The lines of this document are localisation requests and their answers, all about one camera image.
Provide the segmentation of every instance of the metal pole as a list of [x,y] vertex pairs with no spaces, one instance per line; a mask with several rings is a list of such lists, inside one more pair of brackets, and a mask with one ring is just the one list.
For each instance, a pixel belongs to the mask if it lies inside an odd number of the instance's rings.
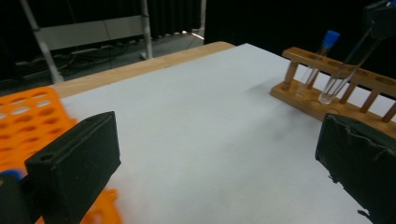
[[146,59],[152,58],[152,46],[151,46],[151,31],[149,26],[149,10],[148,10],[148,2],[147,0],[140,0],[140,5],[142,9],[142,24],[143,24],[143,32],[146,42]]
[[32,27],[33,34],[35,35],[35,39],[38,43],[38,46],[41,49],[41,52],[44,55],[44,58],[47,62],[47,65],[49,67],[49,70],[51,72],[51,77],[52,77],[52,82],[53,83],[60,83],[64,81],[64,78],[59,74],[58,68],[56,68],[56,64],[52,59],[52,56],[50,54],[50,49],[44,39],[44,36],[40,32],[40,27],[38,27],[37,22],[35,21],[35,16],[32,13],[32,10],[29,7],[29,4],[27,3],[26,0],[20,0],[23,10],[26,14],[26,17],[30,23],[30,26]]

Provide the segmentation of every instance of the wooden test tube rack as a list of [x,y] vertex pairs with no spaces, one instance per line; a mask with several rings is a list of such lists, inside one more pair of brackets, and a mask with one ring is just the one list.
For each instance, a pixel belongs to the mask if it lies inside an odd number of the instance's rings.
[[[357,119],[396,138],[396,123],[391,121],[396,114],[396,103],[383,117],[368,111],[375,98],[381,93],[391,96],[393,99],[396,98],[395,79],[360,69],[350,79],[349,86],[342,98],[335,98],[332,103],[325,105],[318,100],[321,91],[315,88],[305,90],[303,96],[295,94],[300,85],[300,82],[294,79],[296,69],[301,63],[315,67],[321,72],[334,74],[342,63],[327,57],[324,57],[321,61],[315,60],[315,53],[298,48],[285,49],[282,56],[290,59],[290,65],[285,80],[271,89],[270,94],[272,96],[316,119],[323,120],[326,113],[339,114]],[[361,107],[347,101],[358,85],[371,90],[370,95]]]

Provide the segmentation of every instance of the floor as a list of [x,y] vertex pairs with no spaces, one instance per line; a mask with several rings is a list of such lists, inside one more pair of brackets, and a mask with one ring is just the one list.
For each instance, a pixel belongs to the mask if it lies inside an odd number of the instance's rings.
[[[167,35],[152,40],[153,57],[202,46],[204,34],[205,28],[201,28],[193,30],[192,33]],[[52,55],[64,80],[141,62],[144,60],[141,54],[145,52],[145,45],[143,40],[128,41],[84,50],[87,51]],[[37,58],[29,63],[17,63],[17,67],[23,74],[23,80],[0,81],[0,96],[52,84],[50,71],[42,58]]]

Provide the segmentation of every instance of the wooden table edge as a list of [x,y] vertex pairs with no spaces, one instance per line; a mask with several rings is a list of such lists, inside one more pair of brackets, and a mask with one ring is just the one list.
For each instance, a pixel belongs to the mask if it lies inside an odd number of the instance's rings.
[[126,78],[136,77],[165,67],[192,61],[234,47],[234,45],[226,42],[214,42],[143,62],[132,63],[85,77],[71,79],[62,83],[50,85],[50,87],[56,90],[60,98],[64,98],[121,81]]

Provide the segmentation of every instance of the white table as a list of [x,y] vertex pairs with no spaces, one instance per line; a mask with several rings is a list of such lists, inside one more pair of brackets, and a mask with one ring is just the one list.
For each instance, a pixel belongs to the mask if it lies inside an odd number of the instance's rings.
[[288,65],[243,45],[63,103],[115,111],[124,223],[370,223],[315,160],[321,122],[269,95]]

